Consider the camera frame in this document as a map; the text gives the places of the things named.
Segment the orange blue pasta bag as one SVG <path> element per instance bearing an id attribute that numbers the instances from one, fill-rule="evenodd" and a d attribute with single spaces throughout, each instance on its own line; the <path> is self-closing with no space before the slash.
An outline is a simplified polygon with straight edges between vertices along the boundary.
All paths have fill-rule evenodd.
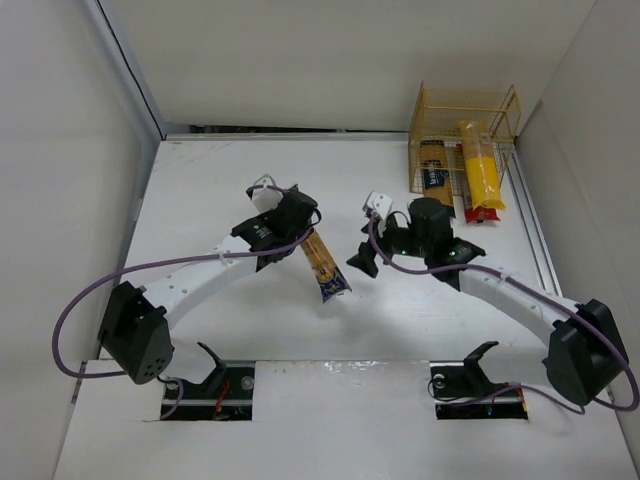
<path id="1" fill-rule="evenodd" d="M 323 303 L 351 291 L 346 277 L 317 231 L 313 231 L 301 244 L 320 288 Z"/>

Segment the red white spaghetti bag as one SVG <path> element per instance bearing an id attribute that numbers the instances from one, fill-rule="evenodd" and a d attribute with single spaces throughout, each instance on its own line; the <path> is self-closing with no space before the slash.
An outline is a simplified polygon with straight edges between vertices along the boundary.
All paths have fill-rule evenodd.
<path id="1" fill-rule="evenodd" d="M 498 211 L 496 209 L 483 208 L 478 207 L 476 209 L 472 208 L 471 195 L 469 192 L 469 186 L 467 182 L 467 175 L 465 172 L 465 162 L 463 156 L 462 145 L 459 144 L 457 146 L 457 150 L 460 152 L 463 163 L 464 163 L 464 171 L 462 173 L 462 198 L 464 205 L 464 215 L 467 223 L 483 223 L 486 221 L 499 221 L 500 218 L 498 216 Z"/>

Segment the dark blue spaghetti bag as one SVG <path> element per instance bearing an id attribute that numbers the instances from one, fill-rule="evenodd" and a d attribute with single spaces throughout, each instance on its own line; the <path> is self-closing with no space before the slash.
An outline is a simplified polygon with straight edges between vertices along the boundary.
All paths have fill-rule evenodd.
<path id="1" fill-rule="evenodd" d="M 438 200 L 455 216 L 454 200 L 449 172 L 449 162 L 444 142 L 426 140 L 419 147 L 423 196 Z"/>

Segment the yellow spaghetti bag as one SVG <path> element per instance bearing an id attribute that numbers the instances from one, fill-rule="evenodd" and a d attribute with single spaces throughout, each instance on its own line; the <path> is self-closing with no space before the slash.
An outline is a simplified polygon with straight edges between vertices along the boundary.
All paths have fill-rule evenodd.
<path id="1" fill-rule="evenodd" d="M 459 120 L 458 127 L 472 208 L 505 210 L 500 190 L 501 180 L 487 123 Z"/>

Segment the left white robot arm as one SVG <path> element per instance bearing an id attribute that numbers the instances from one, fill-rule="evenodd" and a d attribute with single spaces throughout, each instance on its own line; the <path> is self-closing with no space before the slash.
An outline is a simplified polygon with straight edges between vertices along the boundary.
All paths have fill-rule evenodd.
<path id="1" fill-rule="evenodd" d="M 297 187 L 251 187 L 258 214 L 234 226 L 205 255 L 144 286 L 125 281 L 111 292 L 98 333 L 101 346 L 137 385 L 161 375 L 211 390 L 223 363 L 205 344 L 172 340 L 171 331 L 190 311 L 242 278 L 291 255 L 321 214 Z"/>

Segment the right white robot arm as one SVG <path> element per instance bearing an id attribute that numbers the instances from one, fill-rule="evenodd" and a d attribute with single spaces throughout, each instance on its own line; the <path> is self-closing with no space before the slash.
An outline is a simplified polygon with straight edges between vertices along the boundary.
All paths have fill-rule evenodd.
<path id="1" fill-rule="evenodd" d="M 546 348 L 542 364 L 550 386 L 565 400 L 584 407 L 619 375 L 626 375 L 632 400 L 639 405 L 639 384 L 631 370 L 612 312 L 604 303 L 586 303 L 529 287 L 487 253 L 453 232 L 450 211 L 433 198 L 408 206 L 408 220 L 399 225 L 392 199 L 373 191 L 365 200 L 366 241 L 348 265 L 371 278 L 376 264 L 408 275 L 429 275 L 454 290 L 482 300 L 531 332 Z"/>

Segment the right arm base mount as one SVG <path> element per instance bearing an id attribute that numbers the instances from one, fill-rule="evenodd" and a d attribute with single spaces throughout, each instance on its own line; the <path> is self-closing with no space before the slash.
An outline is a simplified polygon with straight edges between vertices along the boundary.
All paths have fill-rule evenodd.
<path id="1" fill-rule="evenodd" d="M 463 361 L 431 362 L 430 375 L 427 387 L 438 420 L 528 419 L 519 389 L 489 398 L 510 384 L 490 381 L 479 366 L 466 366 Z"/>

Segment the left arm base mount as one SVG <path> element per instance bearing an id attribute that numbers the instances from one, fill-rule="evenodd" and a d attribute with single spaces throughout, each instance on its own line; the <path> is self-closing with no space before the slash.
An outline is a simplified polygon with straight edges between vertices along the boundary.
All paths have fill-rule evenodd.
<path id="1" fill-rule="evenodd" d="M 164 421 L 251 421 L 255 373 L 255 362 L 230 362 L 212 393 L 203 393 L 185 382 L 179 402 L 178 386 L 165 385 L 160 418 Z"/>

